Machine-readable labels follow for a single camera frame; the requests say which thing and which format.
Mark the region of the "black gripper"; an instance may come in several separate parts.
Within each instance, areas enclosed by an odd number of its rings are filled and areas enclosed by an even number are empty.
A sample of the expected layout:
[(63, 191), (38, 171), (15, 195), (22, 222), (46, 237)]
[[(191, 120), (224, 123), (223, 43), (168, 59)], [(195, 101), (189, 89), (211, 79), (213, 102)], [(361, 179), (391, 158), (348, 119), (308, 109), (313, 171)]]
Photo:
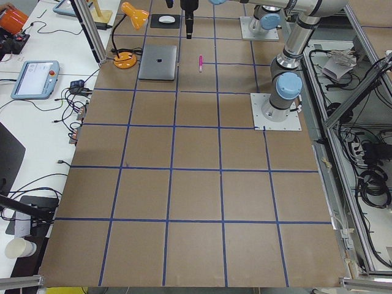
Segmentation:
[(185, 13), (186, 39), (191, 39), (194, 27), (194, 12), (198, 9), (199, 0), (180, 0), (181, 9)]

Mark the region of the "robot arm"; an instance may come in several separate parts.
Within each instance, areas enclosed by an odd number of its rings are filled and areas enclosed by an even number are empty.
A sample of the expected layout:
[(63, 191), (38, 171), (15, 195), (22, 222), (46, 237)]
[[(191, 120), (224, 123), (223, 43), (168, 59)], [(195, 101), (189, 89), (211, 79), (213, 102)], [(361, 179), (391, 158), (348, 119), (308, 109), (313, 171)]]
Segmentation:
[(338, 13), (347, 1), (251, 1), (251, 4), (278, 7), (299, 12), (294, 28), (281, 53), (271, 63), (273, 92), (262, 106), (265, 118), (274, 122), (286, 120), (293, 101), (299, 97), (303, 82), (295, 72), (303, 51), (323, 17)]
[(278, 7), (256, 5), (250, 28), (256, 33), (276, 29), (281, 22), (280, 11)]

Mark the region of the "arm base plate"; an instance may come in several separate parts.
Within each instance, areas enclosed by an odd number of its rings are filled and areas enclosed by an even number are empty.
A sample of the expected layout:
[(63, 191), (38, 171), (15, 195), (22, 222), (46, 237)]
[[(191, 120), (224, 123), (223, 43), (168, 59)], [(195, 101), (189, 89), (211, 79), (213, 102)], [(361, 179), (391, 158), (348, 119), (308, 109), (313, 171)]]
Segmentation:
[(281, 22), (281, 18), (275, 13), (265, 15), (259, 20), (254, 17), (240, 17), (239, 22), (243, 40), (271, 42), (279, 40), (277, 27)]
[(268, 93), (251, 93), (251, 107), (255, 130), (302, 131), (295, 101), (289, 109), (278, 110), (270, 104)]

